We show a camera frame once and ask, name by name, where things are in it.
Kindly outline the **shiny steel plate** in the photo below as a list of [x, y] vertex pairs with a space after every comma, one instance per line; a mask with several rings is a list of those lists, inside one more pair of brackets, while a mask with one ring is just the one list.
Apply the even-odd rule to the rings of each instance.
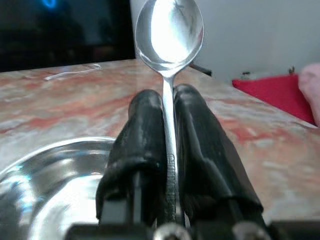
[[96, 225], [97, 186], [113, 142], [55, 142], [0, 171], [0, 240], [64, 240], [74, 224]]

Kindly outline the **pink cushion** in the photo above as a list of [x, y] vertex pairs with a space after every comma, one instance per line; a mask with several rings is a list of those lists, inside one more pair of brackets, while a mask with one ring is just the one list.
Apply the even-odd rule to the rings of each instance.
[[316, 126], [320, 128], [320, 62], [309, 64], [301, 70], [298, 87], [310, 105]]

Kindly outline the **clear plastic wrapper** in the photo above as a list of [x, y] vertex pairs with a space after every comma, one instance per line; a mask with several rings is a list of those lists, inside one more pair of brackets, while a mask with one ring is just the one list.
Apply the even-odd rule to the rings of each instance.
[[86, 74], [86, 73], [91, 73], [91, 72], [95, 72], [95, 71], [99, 71], [102, 69], [102, 66], [100, 64], [97, 63], [93, 63], [89, 66], [89, 69], [86, 70], [80, 70], [80, 71], [64, 71], [64, 72], [60, 72], [60, 73], [56, 73], [50, 76], [46, 76], [44, 78], [45, 81], [50, 81], [53, 79], [57, 79], [60, 77], [64, 77], [67, 75], [77, 75], [77, 74]]

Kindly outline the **red cloth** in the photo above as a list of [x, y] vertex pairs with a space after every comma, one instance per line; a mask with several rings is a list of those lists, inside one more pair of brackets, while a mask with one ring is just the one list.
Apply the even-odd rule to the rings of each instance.
[[233, 79], [234, 88], [266, 102], [307, 123], [315, 125], [310, 104], [298, 85], [297, 74], [286, 74], [256, 80]]

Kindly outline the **black television screen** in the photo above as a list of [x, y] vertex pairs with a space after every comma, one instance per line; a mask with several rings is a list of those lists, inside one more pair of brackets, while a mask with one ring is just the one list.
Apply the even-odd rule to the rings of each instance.
[[0, 0], [0, 73], [135, 56], [130, 0]]

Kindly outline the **silver metal spoon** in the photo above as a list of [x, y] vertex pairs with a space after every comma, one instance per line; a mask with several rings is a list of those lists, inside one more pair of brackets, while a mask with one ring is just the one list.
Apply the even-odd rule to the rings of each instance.
[[179, 167], [174, 111], [174, 80], [199, 53], [204, 21], [195, 0], [146, 0], [135, 27], [135, 46], [144, 63], [162, 76], [162, 105], [167, 154], [165, 221], [185, 223], [179, 196]]

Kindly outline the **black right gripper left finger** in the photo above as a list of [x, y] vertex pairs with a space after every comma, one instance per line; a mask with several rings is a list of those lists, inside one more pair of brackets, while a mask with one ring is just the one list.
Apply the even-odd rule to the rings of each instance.
[[128, 120], [114, 141], [95, 195], [96, 218], [101, 221], [105, 201], [124, 200], [133, 193], [133, 179], [141, 177], [142, 220], [151, 226], [166, 201], [167, 152], [161, 96], [152, 89], [130, 102]]

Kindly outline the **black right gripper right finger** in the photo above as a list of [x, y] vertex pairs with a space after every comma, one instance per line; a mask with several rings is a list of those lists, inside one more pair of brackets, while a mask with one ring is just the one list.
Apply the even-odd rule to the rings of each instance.
[[263, 206], [241, 158], [204, 98], [189, 84], [173, 94], [180, 200], [190, 223], [263, 225]]

